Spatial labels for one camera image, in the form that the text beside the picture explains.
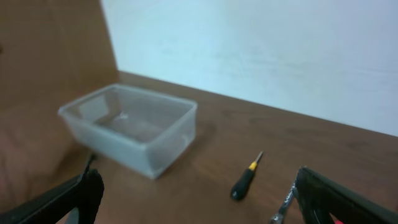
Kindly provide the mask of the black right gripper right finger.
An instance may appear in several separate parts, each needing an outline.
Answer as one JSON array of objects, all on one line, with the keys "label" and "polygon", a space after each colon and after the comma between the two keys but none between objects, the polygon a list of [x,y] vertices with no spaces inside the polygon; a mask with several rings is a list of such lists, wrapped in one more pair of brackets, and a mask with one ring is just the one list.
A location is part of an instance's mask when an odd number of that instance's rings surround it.
[{"label": "black right gripper right finger", "polygon": [[397,224],[396,212],[306,167],[298,170],[294,196],[305,223]]}]

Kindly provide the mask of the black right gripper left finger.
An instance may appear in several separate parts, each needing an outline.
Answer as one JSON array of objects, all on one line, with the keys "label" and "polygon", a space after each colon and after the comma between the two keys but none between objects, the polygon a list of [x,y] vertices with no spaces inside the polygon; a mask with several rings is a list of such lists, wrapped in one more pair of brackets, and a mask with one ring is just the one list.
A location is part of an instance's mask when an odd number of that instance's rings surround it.
[{"label": "black right gripper left finger", "polygon": [[67,214],[73,223],[94,223],[103,192],[101,175],[91,169],[2,213],[1,223],[57,223]]}]

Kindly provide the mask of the clear plastic container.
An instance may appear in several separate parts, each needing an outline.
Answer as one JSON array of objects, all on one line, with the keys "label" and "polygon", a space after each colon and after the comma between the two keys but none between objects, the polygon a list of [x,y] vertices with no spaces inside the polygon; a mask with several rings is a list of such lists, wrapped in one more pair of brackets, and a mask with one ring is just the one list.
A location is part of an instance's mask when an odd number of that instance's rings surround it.
[{"label": "clear plastic container", "polygon": [[112,84],[61,106],[74,139],[119,164],[159,178],[196,136],[195,101]]}]

